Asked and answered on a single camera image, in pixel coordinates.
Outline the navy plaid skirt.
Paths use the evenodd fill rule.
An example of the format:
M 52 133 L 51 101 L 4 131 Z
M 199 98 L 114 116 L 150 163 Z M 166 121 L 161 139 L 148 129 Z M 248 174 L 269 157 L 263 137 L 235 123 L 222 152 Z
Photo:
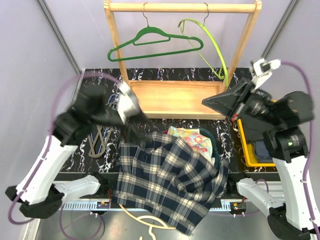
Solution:
M 119 144 L 113 202 L 149 211 L 190 235 L 223 194 L 227 159 L 210 162 L 180 137 L 151 132 L 139 144 Z

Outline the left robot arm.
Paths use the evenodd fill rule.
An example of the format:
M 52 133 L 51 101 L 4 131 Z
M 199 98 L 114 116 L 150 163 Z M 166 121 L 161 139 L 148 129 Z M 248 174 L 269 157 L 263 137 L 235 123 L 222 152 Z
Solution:
M 126 143 L 148 141 L 135 125 L 136 121 L 147 120 L 137 96 L 125 82 L 119 83 L 118 89 L 115 108 L 106 105 L 104 89 L 99 85 L 90 85 L 79 92 L 75 102 L 53 121 L 43 149 L 26 177 L 5 190 L 14 205 L 20 203 L 19 211 L 28 221 L 47 219 L 63 204 L 83 196 L 103 198 L 108 193 L 109 181 L 98 172 L 86 173 L 67 183 L 54 183 L 66 160 L 93 126 L 119 128 Z

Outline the wooden hanger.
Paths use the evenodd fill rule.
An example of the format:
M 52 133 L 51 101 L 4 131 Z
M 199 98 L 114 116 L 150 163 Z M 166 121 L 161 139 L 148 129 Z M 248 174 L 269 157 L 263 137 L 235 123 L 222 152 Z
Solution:
M 139 222 L 140 224 L 143 224 L 145 226 L 148 226 L 148 234 L 151 237 L 152 240 L 156 240 L 157 237 L 153 233 L 153 229 L 160 229 L 160 230 L 175 230 L 175 227 L 167 225 L 163 220 L 161 220 L 158 217 L 155 217 L 153 215 L 141 215 L 141 216 L 135 216 L 131 212 L 129 212 L 122 204 L 118 204 L 119 207 L 132 219 Z M 155 223 L 147 222 L 145 220 L 152 220 Z

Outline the pastel floral skirt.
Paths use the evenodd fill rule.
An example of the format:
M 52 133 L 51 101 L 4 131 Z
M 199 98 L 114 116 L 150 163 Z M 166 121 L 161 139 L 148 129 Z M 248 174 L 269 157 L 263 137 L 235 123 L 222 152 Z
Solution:
M 207 160 L 212 159 L 213 146 L 209 137 L 206 137 L 200 133 L 198 128 L 177 128 L 171 126 L 168 131 L 168 135 L 183 138 L 194 152 L 200 153 Z

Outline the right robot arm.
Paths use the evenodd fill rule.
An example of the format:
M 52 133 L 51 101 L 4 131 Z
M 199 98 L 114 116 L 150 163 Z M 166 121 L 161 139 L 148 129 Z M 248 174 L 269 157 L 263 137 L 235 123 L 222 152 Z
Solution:
M 273 234 L 281 240 L 309 240 L 319 232 L 315 225 L 319 212 L 313 197 L 305 196 L 304 173 L 311 151 L 300 125 L 313 118 L 313 101 L 309 94 L 294 91 L 277 101 L 243 79 L 230 90 L 203 99 L 202 104 L 233 120 L 244 116 L 271 124 L 263 141 L 280 177 L 284 201 L 259 187 L 256 182 L 238 174 L 227 185 L 232 198 L 243 196 L 266 217 Z

